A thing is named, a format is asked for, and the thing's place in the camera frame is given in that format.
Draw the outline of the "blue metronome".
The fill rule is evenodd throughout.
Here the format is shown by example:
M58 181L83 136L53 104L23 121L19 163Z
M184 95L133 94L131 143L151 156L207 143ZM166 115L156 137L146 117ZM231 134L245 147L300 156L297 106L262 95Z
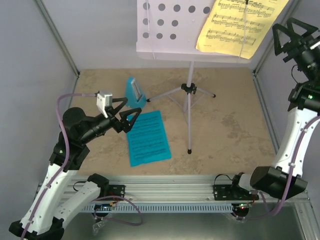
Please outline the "blue metronome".
M131 109L143 109L147 103L146 94L134 77L129 77L126 82L125 97L127 98L126 106Z

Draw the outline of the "blue music sheet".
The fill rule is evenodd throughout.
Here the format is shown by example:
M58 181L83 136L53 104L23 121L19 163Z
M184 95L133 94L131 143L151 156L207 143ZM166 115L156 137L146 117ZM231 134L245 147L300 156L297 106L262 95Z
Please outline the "blue music sheet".
M140 114L126 136L131 167L172 158L159 110Z

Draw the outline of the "yellow music sheet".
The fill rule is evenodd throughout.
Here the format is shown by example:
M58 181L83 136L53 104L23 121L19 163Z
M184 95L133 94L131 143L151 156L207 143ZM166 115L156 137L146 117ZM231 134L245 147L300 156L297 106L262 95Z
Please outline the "yellow music sheet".
M216 0L195 48L251 59L287 0Z

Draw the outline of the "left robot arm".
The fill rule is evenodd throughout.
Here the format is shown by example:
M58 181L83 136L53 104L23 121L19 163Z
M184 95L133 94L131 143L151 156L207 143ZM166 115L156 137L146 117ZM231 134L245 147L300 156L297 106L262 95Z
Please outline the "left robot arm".
M140 107L122 111L128 99L114 98L103 104L97 116L87 116L80 107L60 114L56 108L61 132L45 179L30 209L21 220L9 226L9 232L22 240L60 240L70 221L92 201L112 199L110 181L94 173L65 203L61 203L66 187L80 169L90 150L87 144L114 129L128 133L142 112Z

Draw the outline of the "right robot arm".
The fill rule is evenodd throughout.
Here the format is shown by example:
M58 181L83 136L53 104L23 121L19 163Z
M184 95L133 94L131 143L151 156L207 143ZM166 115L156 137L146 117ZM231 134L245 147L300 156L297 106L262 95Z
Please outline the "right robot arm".
M272 27L275 55L286 54L285 63L294 60L307 80L297 82L290 92L287 126L272 165L233 177L229 193L236 200L254 190L287 200L307 188L308 183L302 179L304 158L320 122L320 38L313 37L317 31L319 28L293 17L286 26L277 23Z

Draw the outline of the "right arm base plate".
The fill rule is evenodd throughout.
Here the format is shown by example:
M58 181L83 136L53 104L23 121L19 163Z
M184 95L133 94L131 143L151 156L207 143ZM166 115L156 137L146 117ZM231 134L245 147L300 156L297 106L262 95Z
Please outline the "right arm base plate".
M213 195L216 201L253 201L259 200L257 194L232 184L218 184L213 186Z

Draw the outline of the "white tripod music stand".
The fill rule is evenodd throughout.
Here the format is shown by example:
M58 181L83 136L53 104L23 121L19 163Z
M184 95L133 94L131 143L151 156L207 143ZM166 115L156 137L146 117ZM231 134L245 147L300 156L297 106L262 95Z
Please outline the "white tripod music stand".
M183 112L187 113L187 126L191 126L192 95L201 92L212 98L216 95L193 83L196 62L219 64L247 64L249 60L236 55L204 53L196 49L201 29L209 15L212 0L139 0L137 1L137 55L145 60L189 62L187 81L181 86L158 96L153 102L173 93L184 91Z

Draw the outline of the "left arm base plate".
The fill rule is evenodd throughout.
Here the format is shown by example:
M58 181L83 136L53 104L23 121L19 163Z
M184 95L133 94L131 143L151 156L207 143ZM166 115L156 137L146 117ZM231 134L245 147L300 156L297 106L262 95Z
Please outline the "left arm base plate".
M102 189L99 197L114 196L111 199L114 202L119 202L121 201L120 197L125 196L125 190L126 186L123 184L109 184Z

